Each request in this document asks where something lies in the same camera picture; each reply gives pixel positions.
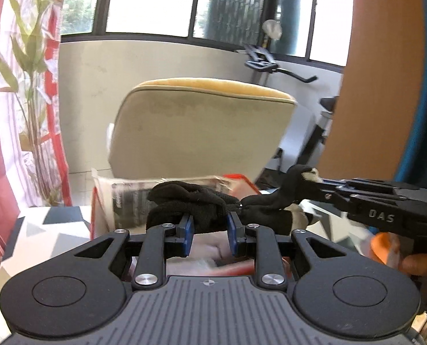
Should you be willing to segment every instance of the pink curtain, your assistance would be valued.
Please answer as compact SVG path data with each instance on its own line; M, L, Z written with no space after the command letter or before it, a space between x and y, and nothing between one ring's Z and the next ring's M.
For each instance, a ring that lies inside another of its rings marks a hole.
M0 258L20 209L71 206L59 125L63 0L0 0Z

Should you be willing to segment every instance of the window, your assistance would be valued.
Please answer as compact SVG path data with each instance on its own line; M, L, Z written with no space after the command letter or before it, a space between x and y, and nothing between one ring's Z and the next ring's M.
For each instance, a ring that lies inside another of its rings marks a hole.
M263 0L198 0L194 37L255 44L262 10Z
M193 0L110 0L107 32L188 36Z
M304 57L311 22L312 0L277 0L276 20L282 36L272 41L271 52Z
M346 66L353 0L318 0L310 59Z
M96 3L97 0L64 0L60 33L91 32Z

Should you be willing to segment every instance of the silver screw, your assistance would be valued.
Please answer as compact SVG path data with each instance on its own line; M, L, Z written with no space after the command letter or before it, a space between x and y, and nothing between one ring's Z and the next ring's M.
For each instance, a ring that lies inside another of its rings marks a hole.
M279 285L282 284L284 280L284 277L279 274L266 274L261 278L261 281L267 285Z
M140 274L135 277L135 282L140 285L153 285L157 283L157 276L153 274Z

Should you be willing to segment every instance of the beige chair back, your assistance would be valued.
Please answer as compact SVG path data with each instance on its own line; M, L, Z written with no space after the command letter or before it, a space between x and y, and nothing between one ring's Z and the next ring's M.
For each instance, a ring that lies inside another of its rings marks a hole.
M295 106L286 93L231 80L144 82L122 102L108 161L115 177L127 179L239 173L255 180Z

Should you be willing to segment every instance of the blue edge trim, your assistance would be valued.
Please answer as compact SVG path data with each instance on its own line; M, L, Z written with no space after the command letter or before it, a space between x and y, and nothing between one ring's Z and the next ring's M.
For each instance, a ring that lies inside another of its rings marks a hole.
M423 0L424 5L424 29L426 31L425 36L425 54L424 59L424 74L423 83L421 86L420 102L416 109L415 119L413 122L410 136L408 137L407 145L403 153L401 162L397 168L394 180L398 182L405 182L408 179L408 175L412 170L415 163L416 156L419 152L421 145L421 137L424 135L426 130L427 122L427 0Z

